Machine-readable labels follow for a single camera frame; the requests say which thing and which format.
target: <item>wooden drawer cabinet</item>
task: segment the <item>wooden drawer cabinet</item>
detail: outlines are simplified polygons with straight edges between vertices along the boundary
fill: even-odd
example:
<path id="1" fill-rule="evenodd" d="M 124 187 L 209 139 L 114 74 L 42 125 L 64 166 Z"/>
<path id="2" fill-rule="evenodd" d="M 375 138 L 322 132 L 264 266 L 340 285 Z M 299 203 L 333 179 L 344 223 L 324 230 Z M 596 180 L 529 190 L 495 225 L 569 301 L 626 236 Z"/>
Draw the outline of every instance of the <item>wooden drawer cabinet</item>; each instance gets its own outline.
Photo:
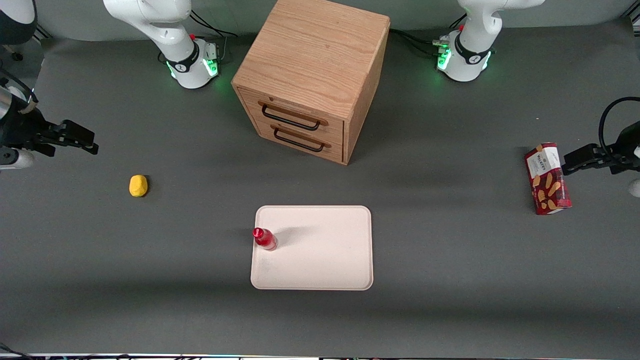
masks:
<path id="1" fill-rule="evenodd" d="M 258 134 L 347 164 L 380 80 L 389 18 L 278 0 L 232 85 Z"/>

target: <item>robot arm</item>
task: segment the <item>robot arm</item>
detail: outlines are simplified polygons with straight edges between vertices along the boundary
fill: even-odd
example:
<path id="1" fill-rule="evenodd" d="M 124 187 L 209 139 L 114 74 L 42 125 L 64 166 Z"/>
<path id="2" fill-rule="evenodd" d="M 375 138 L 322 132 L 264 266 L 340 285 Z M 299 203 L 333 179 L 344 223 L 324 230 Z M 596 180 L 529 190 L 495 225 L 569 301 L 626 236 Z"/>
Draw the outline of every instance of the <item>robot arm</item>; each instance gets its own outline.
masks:
<path id="1" fill-rule="evenodd" d="M 525 9 L 545 0 L 458 0 L 467 12 L 463 29 L 434 41 L 440 46 L 438 70 L 456 81 L 472 81 L 487 66 L 491 46 L 502 29 L 501 10 Z"/>
<path id="2" fill-rule="evenodd" d="M 98 153 L 93 132 L 71 120 L 53 124 L 46 121 L 37 108 L 23 112 L 27 106 L 26 101 L 0 87 L 0 170 L 31 166 L 34 157 L 25 150 L 54 156 L 53 145 Z"/>
<path id="3" fill-rule="evenodd" d="M 156 43 L 167 59 L 171 75 L 183 87 L 200 88 L 218 75 L 216 45 L 192 39 L 179 24 L 191 14 L 191 0 L 103 1 L 111 16 L 140 30 Z"/>
<path id="4" fill-rule="evenodd" d="M 600 145 L 591 143 L 565 155 L 562 166 L 564 175 L 588 168 L 604 167 L 608 167 L 613 175 L 627 170 L 640 172 L 640 121 L 622 130 L 615 143 L 607 145 L 604 142 L 607 115 L 617 104 L 625 101 L 640 101 L 640 97 L 623 97 L 605 109 L 598 127 Z M 640 197 L 640 179 L 632 181 L 628 190 L 631 195 Z"/>
<path id="5" fill-rule="evenodd" d="M 22 44 L 27 42 L 37 27 L 36 8 L 33 0 L 0 0 L 0 44 Z M 31 92 L 24 83 L 4 69 L 5 76 L 13 79 L 25 91 Z M 37 100 L 31 92 L 26 97 L 13 94 L 0 84 L 0 170 L 26 168 L 33 164 L 37 151 L 54 156 L 57 146 L 79 147 L 91 154 L 98 153 L 93 142 L 93 133 L 84 127 L 64 120 L 60 125 L 48 122 L 36 108 Z"/>

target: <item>bottle cap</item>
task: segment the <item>bottle cap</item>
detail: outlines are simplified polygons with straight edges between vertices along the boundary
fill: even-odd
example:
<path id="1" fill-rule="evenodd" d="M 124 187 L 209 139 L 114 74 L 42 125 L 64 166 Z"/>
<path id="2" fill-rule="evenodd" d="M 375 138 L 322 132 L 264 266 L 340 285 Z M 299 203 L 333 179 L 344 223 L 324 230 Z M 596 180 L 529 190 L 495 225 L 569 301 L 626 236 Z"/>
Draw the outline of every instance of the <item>bottle cap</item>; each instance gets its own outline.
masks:
<path id="1" fill-rule="evenodd" d="M 254 237 L 254 238 L 258 238 L 258 239 L 259 239 L 259 238 L 261 238 L 261 237 L 263 237 L 263 236 L 264 236 L 264 230 L 262 230 L 261 228 L 256 227 L 256 228 L 253 230 L 253 237 Z"/>

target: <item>green indicator light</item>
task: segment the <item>green indicator light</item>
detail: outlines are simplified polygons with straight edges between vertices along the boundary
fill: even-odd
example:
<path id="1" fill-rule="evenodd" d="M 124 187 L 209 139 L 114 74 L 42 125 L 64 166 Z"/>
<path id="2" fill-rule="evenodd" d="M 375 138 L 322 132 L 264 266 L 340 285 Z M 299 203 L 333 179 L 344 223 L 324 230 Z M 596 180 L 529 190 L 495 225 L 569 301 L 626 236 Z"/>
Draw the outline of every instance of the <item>green indicator light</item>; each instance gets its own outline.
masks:
<path id="1" fill-rule="evenodd" d="M 171 65 L 169 65 L 169 62 L 166 62 L 166 66 L 169 68 L 169 71 L 171 72 L 171 77 L 175 79 L 175 74 L 173 73 L 173 69 L 171 68 Z"/>
<path id="2" fill-rule="evenodd" d="M 438 67 L 440 68 L 440 70 L 444 70 L 447 68 L 447 65 L 449 64 L 449 60 L 451 59 L 451 50 L 447 50 L 447 52 L 444 53 L 443 55 L 444 55 L 444 60 L 438 61 Z"/>
<path id="3" fill-rule="evenodd" d="M 491 51 L 486 55 L 486 60 L 484 61 L 484 65 L 482 65 L 482 69 L 486 69 L 487 65 L 489 65 L 489 58 L 491 57 Z"/>
<path id="4" fill-rule="evenodd" d="M 214 60 L 202 59 L 202 63 L 211 77 L 218 75 L 218 63 Z"/>

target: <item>red snack box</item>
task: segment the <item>red snack box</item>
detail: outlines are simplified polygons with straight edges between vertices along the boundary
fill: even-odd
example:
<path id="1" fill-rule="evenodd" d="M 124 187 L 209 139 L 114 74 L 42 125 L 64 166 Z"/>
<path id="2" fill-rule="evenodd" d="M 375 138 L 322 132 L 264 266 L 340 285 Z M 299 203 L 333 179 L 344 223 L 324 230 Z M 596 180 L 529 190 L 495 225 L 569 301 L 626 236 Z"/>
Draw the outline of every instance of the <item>red snack box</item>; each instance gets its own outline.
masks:
<path id="1" fill-rule="evenodd" d="M 536 214 L 551 215 L 571 207 L 557 145 L 545 142 L 524 157 L 533 189 Z"/>

